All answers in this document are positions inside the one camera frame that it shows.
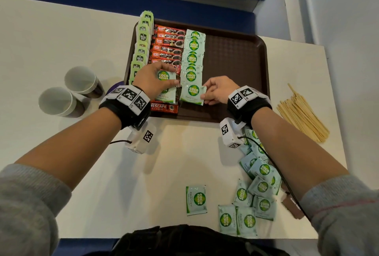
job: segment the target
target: gray sweater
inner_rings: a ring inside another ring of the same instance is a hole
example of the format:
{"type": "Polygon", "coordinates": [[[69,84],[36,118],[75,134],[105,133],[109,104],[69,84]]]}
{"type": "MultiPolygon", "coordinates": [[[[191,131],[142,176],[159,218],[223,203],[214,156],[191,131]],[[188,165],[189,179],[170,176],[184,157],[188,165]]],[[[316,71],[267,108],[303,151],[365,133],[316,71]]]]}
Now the gray sweater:
{"type": "MultiPolygon", "coordinates": [[[[55,217],[70,197],[69,187],[41,170],[20,164],[4,168],[0,255],[51,255],[58,244],[55,217]]],[[[378,191],[347,175],[312,188],[300,204],[318,232],[322,255],[379,255],[378,191]]]]}

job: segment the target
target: white table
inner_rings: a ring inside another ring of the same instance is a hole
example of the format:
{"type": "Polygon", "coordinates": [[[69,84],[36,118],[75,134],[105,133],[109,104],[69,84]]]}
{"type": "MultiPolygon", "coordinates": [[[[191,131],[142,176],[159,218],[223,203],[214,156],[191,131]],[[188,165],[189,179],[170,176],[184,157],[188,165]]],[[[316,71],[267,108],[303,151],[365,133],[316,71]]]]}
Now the white table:
{"type": "MultiPolygon", "coordinates": [[[[64,86],[69,68],[92,68],[105,89],[123,79],[138,18],[33,0],[0,0],[0,7],[1,168],[78,121],[45,115],[37,104],[43,90],[64,86]]],[[[324,48],[263,40],[273,105],[291,96],[290,82],[329,128],[323,147],[346,166],[324,48]]],[[[97,105],[93,100],[85,115],[97,105]]],[[[152,121],[159,134],[148,153],[120,143],[106,149],[59,214],[61,237],[120,237],[181,223],[218,230],[217,205],[230,204],[237,179],[247,179],[242,153],[222,144],[218,124],[152,121]],[[185,186],[192,184],[207,185],[207,214],[186,216],[185,186]]],[[[308,220],[295,220],[280,203],[276,221],[257,224],[261,238],[317,237],[308,220]]]]}

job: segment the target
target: blue panel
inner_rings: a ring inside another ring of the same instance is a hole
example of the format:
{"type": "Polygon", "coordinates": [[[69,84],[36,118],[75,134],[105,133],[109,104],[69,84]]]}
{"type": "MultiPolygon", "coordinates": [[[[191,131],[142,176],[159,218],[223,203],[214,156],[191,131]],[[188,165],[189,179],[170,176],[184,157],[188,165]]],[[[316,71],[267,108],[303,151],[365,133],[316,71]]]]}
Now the blue panel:
{"type": "Polygon", "coordinates": [[[121,14],[140,15],[150,10],[157,19],[254,34],[251,12],[181,0],[41,0],[121,14]]]}
{"type": "Polygon", "coordinates": [[[111,251],[118,239],[61,239],[53,256],[82,256],[95,251],[111,251]]]}

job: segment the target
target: white paper cup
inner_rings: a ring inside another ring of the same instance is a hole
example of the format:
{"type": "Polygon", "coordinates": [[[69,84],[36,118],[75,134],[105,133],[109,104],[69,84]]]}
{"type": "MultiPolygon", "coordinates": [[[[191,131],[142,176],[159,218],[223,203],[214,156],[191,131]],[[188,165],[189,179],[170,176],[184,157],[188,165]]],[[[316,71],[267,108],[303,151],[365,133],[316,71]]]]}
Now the white paper cup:
{"type": "Polygon", "coordinates": [[[39,96],[39,108],[46,114],[76,118],[84,113],[84,105],[63,87],[51,87],[39,96]]]}
{"type": "Polygon", "coordinates": [[[85,66],[76,66],[67,71],[64,84],[69,90],[89,98],[99,98],[104,93],[96,74],[85,66]]]}

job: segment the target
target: tray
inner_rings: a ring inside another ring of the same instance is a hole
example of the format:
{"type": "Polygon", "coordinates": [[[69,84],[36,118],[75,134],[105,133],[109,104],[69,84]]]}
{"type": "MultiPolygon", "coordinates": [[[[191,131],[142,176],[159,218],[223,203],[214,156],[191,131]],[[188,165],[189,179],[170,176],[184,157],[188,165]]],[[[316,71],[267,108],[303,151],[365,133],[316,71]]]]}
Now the tray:
{"type": "MultiPolygon", "coordinates": [[[[249,85],[270,96],[266,44],[260,37],[161,19],[154,19],[154,23],[179,29],[192,29],[206,34],[203,83],[211,77],[226,75],[239,86],[249,85]]],[[[129,79],[130,62],[136,39],[134,29],[124,77],[125,84],[129,79]]],[[[218,123],[225,117],[230,117],[225,104],[201,106],[184,101],[179,101],[178,114],[152,111],[151,116],[218,123]]]]}

